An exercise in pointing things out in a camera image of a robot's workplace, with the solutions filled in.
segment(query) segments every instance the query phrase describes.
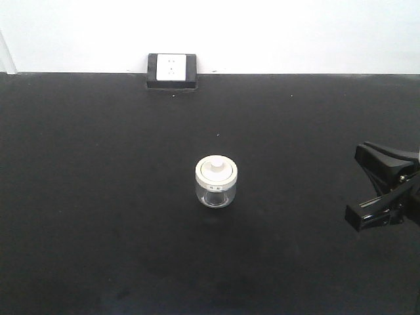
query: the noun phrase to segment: black tabletop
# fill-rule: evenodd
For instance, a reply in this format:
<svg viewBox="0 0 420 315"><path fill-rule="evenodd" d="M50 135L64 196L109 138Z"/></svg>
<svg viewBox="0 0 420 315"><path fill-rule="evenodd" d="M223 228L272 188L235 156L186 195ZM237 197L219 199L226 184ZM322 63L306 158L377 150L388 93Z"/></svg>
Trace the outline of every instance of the black tabletop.
<svg viewBox="0 0 420 315"><path fill-rule="evenodd" d="M354 160L416 151L420 76L0 76L0 314L413 314L420 227L357 233ZM232 158L225 209L194 167Z"/></svg>

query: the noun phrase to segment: electrical outlet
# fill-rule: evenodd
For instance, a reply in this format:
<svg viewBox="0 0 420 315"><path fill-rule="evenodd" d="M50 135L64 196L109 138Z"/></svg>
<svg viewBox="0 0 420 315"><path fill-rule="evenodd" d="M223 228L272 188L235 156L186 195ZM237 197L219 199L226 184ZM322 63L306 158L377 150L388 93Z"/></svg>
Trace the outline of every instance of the electrical outlet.
<svg viewBox="0 0 420 315"><path fill-rule="evenodd" d="M196 55L149 54L146 86L150 89L196 89Z"/></svg>
<svg viewBox="0 0 420 315"><path fill-rule="evenodd" d="M157 81L186 81L186 54L157 54Z"/></svg>

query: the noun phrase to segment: black clamp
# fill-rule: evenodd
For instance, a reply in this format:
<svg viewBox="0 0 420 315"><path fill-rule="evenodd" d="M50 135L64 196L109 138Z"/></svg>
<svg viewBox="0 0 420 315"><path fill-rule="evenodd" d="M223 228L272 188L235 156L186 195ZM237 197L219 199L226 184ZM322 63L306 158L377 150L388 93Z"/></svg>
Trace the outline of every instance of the black clamp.
<svg viewBox="0 0 420 315"><path fill-rule="evenodd" d="M366 172L377 198L347 205L345 219L357 231L403 223L420 226L419 154L365 142L356 149L356 161Z"/></svg>

